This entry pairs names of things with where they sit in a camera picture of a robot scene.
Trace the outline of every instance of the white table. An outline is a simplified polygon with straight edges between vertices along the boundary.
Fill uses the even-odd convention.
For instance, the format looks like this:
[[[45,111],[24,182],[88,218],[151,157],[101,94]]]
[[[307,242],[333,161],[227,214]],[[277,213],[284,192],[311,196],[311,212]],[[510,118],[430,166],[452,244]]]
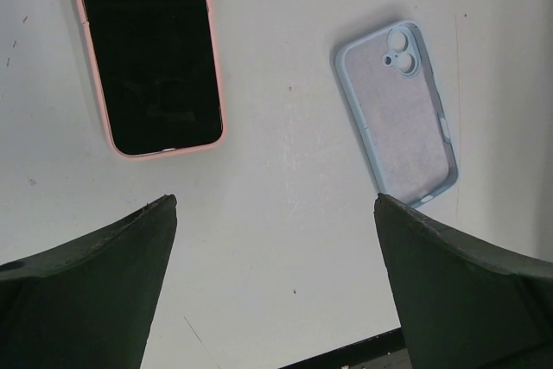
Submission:
[[[143,368],[278,368],[398,327],[331,56],[405,17],[425,29],[461,165],[423,211],[553,259],[552,5],[213,0],[227,141],[128,162],[106,144],[74,0],[0,0],[0,263],[173,193]]]

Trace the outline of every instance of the phone screen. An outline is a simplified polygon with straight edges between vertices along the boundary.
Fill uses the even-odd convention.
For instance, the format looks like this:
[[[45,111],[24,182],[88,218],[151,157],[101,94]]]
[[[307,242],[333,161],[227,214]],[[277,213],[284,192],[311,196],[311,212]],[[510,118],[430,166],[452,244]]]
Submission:
[[[84,0],[113,142],[129,156],[216,142],[206,0]]]

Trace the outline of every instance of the camera cutout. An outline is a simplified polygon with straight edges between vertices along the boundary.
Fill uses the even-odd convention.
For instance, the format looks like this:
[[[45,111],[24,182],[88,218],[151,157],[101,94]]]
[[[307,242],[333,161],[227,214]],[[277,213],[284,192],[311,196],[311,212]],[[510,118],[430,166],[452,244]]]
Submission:
[[[388,34],[387,44],[388,52],[382,57],[383,65],[395,67],[406,78],[416,75],[421,55],[413,33],[405,26],[397,26]]]

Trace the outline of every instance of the light blue phone case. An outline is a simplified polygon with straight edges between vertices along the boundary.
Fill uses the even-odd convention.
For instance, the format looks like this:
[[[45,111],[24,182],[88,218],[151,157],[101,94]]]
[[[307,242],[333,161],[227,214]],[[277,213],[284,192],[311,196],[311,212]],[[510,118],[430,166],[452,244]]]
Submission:
[[[420,207],[451,188],[457,162],[419,25],[397,22],[348,43],[335,65],[378,190]]]

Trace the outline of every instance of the pink phone case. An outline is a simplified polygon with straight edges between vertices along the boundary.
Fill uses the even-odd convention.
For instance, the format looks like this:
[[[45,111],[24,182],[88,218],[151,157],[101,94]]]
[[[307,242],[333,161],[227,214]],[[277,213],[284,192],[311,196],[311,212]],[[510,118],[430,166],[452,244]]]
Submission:
[[[193,151],[198,150],[205,150],[205,149],[212,149],[213,147],[216,147],[219,145],[223,140],[225,140],[226,137],[226,112],[225,112],[225,105],[223,100],[223,92],[222,92],[222,82],[221,82],[221,72],[219,67],[219,54],[217,52],[217,41],[215,39],[215,32],[213,31],[213,7],[212,7],[212,0],[206,0],[208,5],[208,19],[209,19],[209,26],[211,28],[211,39],[212,39],[212,45],[213,45],[213,57],[215,60],[215,73],[217,76],[217,87],[219,90],[219,103],[220,103],[220,113],[221,113],[221,123],[222,123],[222,133],[221,137],[214,143],[205,144],[202,146],[196,146],[196,147],[188,147],[185,149],[176,149],[176,150],[164,150],[156,153],[150,153],[146,155],[138,155],[138,156],[129,156],[125,153],[122,153],[119,151],[119,149],[115,146],[115,143],[113,141],[113,136],[111,134],[111,127],[110,127],[110,120],[107,115],[107,109],[105,107],[105,98],[104,98],[104,92],[102,89],[102,81],[100,79],[100,74],[98,70],[98,63],[96,61],[96,54],[94,53],[94,44],[92,43],[92,34],[90,30],[90,24],[88,22],[88,17],[86,15],[86,7],[85,7],[85,1],[84,0],[77,0],[77,9],[79,10],[79,19],[81,24],[83,25],[83,29],[85,31],[85,39],[86,39],[86,49],[88,52],[88,58],[90,59],[90,65],[92,70],[92,77],[94,82],[94,88],[96,90],[96,95],[98,97],[98,103],[100,107],[100,114],[102,117],[102,123],[104,124],[104,130],[105,134],[107,136],[108,143],[110,144],[111,148],[120,156],[126,158],[126,159],[144,159],[144,158],[154,158],[154,157],[161,157],[161,156],[168,156],[168,155],[179,155],[183,153],[191,153]]]

